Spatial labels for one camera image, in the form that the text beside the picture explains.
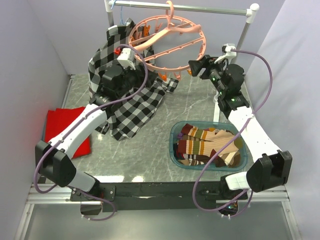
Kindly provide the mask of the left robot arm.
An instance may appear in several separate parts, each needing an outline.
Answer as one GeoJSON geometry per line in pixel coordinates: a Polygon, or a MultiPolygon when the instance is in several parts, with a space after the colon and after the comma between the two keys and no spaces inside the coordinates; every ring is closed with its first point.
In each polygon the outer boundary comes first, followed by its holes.
{"type": "Polygon", "coordinates": [[[137,95],[148,80],[148,67],[145,62],[145,77],[141,87],[133,94],[102,105],[88,104],[84,111],[63,132],[52,138],[48,143],[39,141],[35,146],[36,168],[33,176],[34,188],[38,193],[50,192],[54,186],[41,190],[38,186],[38,174],[52,180],[56,186],[72,187],[82,191],[88,201],[96,200],[100,195],[99,181],[93,176],[78,171],[71,163],[74,153],[83,141],[107,120],[105,108],[117,105],[137,95]]]}

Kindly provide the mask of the pink round clip hanger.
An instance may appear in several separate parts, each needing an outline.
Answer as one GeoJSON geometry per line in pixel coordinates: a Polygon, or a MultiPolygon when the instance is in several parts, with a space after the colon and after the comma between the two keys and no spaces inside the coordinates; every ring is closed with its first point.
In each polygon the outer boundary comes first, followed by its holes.
{"type": "Polygon", "coordinates": [[[128,44],[138,50],[148,68],[167,81],[169,74],[181,79],[181,73],[191,73],[188,54],[199,60],[205,54],[206,37],[200,24],[175,15],[172,1],[163,15],[148,17],[133,27],[128,44]]]}

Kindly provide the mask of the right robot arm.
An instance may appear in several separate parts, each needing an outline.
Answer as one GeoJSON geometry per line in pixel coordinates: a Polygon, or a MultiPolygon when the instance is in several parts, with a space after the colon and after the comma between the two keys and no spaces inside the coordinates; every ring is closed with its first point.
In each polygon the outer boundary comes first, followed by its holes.
{"type": "Polygon", "coordinates": [[[249,102],[241,92],[244,69],[229,63],[226,57],[204,55],[188,62],[191,75],[209,79],[219,96],[218,107],[238,130],[253,160],[248,171],[225,175],[220,179],[219,193],[230,200],[239,190],[255,193],[283,186],[288,182],[293,157],[273,143],[257,121],[249,102]]]}

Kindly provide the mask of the beige striped sock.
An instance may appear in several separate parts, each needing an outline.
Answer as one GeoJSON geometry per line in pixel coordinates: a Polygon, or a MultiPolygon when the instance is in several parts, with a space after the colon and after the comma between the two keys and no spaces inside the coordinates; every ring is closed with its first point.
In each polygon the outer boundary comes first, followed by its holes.
{"type": "Polygon", "coordinates": [[[186,124],[182,128],[181,133],[185,137],[181,138],[177,143],[177,152],[181,154],[212,157],[229,141],[231,143],[218,156],[237,152],[241,148],[235,144],[233,140],[234,135],[223,129],[215,128],[214,131],[210,131],[186,124]]]}

